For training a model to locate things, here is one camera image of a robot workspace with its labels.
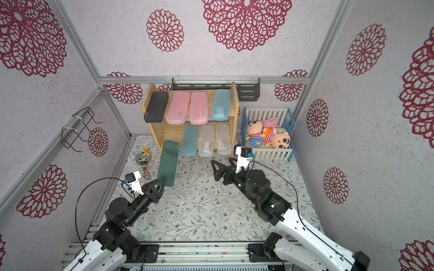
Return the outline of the clear pencil case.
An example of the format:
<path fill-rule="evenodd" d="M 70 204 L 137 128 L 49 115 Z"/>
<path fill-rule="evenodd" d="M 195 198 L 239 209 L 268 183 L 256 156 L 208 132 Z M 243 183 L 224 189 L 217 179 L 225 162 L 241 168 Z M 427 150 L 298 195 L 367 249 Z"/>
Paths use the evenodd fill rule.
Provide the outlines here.
<path fill-rule="evenodd" d="M 212 154 L 214 152 L 214 135 L 214 126 L 201 126 L 200 143 L 198 148 L 198 154 L 200 157 L 212 157 Z"/>
<path fill-rule="evenodd" d="M 217 153 L 219 155 L 230 155 L 232 152 L 231 135 L 228 124 L 217 124 L 215 127 L 217 139 Z"/>

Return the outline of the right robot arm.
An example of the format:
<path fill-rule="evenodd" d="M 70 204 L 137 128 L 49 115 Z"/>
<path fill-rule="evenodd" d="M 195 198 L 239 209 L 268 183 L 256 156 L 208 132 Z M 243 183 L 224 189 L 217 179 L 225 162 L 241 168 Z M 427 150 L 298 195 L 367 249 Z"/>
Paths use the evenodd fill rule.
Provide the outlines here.
<path fill-rule="evenodd" d="M 366 271 L 370 258 L 361 251 L 352 252 L 313 227 L 299 212 L 271 189 L 262 170 L 237 169 L 212 160 L 214 178 L 225 185 L 235 185 L 254 205 L 254 211 L 265 222 L 295 238 L 293 245 L 280 234 L 271 233 L 263 243 L 263 253 L 270 260 L 290 262 L 305 271 Z"/>

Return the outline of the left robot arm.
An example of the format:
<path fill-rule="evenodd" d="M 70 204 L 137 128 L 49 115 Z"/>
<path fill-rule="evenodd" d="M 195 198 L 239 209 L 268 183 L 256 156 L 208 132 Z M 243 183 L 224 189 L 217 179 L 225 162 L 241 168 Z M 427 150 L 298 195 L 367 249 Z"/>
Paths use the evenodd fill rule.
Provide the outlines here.
<path fill-rule="evenodd" d="M 156 263 L 159 245 L 143 245 L 129 228 L 152 203 L 159 202 L 166 182 L 162 177 L 141 186 L 144 193 L 132 202 L 122 197 L 113 200 L 105 212 L 106 221 L 65 270 L 119 271 L 125 263 Z"/>

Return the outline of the dark green pencil case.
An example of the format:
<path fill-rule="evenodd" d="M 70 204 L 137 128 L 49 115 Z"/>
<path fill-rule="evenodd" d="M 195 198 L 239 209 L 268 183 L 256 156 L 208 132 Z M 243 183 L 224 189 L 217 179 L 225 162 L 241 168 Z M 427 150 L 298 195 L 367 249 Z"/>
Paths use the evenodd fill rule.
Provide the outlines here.
<path fill-rule="evenodd" d="M 163 143 L 162 155 L 158 171 L 158 179 L 166 177 L 165 187 L 173 187 L 175 183 L 177 161 L 180 144 L 174 141 L 165 140 Z"/>

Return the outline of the teal pencil case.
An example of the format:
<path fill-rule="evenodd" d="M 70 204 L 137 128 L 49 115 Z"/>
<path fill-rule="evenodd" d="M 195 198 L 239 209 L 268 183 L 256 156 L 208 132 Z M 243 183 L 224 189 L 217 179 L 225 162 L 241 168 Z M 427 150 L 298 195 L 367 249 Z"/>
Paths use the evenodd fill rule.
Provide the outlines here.
<path fill-rule="evenodd" d="M 187 125 L 184 128 L 184 137 L 182 142 L 182 155 L 184 157 L 194 157 L 197 153 L 197 136 L 198 126 Z"/>

